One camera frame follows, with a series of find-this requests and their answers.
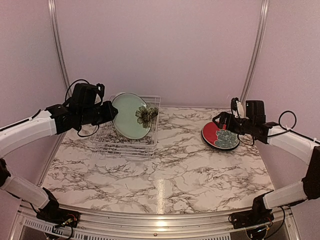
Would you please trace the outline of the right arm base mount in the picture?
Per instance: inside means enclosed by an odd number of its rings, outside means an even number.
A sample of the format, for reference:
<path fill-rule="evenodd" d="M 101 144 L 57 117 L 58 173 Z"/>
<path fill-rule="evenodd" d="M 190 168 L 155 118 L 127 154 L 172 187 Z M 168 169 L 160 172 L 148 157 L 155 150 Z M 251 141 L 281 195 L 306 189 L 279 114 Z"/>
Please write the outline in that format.
<path fill-rule="evenodd" d="M 256 215 L 252 209 L 234 212 L 228 217 L 235 230 L 245 228 L 246 236 L 250 240 L 264 240 L 274 224 L 274 219 L 271 210 Z"/>

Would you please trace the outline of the black striped plate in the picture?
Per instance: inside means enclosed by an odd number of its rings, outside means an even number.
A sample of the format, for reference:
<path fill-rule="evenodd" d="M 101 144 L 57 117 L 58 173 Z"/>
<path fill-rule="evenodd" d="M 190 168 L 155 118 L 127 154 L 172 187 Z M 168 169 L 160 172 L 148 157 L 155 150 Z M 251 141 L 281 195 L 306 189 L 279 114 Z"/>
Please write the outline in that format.
<path fill-rule="evenodd" d="M 201 138 L 207 146 L 218 151 L 232 151 L 240 145 L 237 135 L 229 132 L 215 132 L 214 134 L 204 134 L 202 132 Z"/>

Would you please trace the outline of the red floral plate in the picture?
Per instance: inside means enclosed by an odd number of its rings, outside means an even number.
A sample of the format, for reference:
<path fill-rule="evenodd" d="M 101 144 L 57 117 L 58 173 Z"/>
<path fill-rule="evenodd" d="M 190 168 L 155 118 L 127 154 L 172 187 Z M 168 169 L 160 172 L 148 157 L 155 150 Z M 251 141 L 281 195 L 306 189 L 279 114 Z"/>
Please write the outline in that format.
<path fill-rule="evenodd" d="M 232 151 L 240 145 L 235 133 L 220 129 L 213 122 L 208 122 L 202 128 L 201 137 L 207 145 L 219 151 Z"/>

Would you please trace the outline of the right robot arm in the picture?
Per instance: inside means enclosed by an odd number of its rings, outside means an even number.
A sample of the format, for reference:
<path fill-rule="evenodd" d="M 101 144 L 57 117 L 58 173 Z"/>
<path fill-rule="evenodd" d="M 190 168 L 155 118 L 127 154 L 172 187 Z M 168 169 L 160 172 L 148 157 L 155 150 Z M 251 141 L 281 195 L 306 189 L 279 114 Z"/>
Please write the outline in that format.
<path fill-rule="evenodd" d="M 232 223 L 258 224 L 272 219 L 272 210 L 291 207 L 320 197 L 320 142 L 285 127 L 279 121 L 267 121 L 265 104 L 262 100 L 247 100 L 242 104 L 233 98 L 230 112 L 221 112 L 212 119 L 221 130 L 236 135 L 249 135 L 254 141 L 277 148 L 305 165 L 302 179 L 254 198 L 247 211 L 233 213 Z"/>

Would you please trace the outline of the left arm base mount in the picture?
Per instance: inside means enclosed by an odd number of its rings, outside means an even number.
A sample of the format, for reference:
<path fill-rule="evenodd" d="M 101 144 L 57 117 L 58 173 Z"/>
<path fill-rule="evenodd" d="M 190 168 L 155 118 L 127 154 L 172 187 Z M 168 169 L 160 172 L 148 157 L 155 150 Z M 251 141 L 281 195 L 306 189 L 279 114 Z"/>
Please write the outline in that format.
<path fill-rule="evenodd" d="M 74 230 L 78 225 L 80 213 L 74 210 L 68 210 L 60 207 L 49 207 L 39 209 L 36 217 L 40 220 L 54 224 L 53 230 L 69 227 L 68 236 L 62 235 L 63 240 L 70 240 L 74 236 Z"/>

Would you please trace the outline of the green floral plate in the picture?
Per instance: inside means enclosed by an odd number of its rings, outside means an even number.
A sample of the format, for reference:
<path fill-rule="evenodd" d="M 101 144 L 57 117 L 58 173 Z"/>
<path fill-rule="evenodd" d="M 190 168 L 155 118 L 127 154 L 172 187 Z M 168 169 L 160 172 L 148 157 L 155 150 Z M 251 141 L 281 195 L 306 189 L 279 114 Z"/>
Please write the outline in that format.
<path fill-rule="evenodd" d="M 131 140 L 144 138 L 150 132 L 159 114 L 157 106 L 129 92 L 116 95 L 112 100 L 112 106 L 118 110 L 112 121 L 115 129 Z"/>

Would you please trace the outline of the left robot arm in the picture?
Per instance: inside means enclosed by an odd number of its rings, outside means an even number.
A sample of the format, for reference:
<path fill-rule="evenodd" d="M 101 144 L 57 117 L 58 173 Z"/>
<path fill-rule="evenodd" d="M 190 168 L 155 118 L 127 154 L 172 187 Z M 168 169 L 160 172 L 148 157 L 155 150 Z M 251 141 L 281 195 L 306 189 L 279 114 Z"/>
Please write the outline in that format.
<path fill-rule="evenodd" d="M 87 80 L 78 79 L 70 88 L 73 90 L 72 94 L 65 97 L 64 103 L 39 110 L 35 115 L 0 130 L 1 190 L 29 202 L 53 223 L 60 222 L 64 216 L 57 199 L 49 190 L 11 173 L 4 157 L 37 140 L 60 135 L 71 129 L 80 132 L 83 125 L 99 127 L 115 119 L 118 110 L 111 101 L 103 101 L 103 84 L 94 85 Z"/>

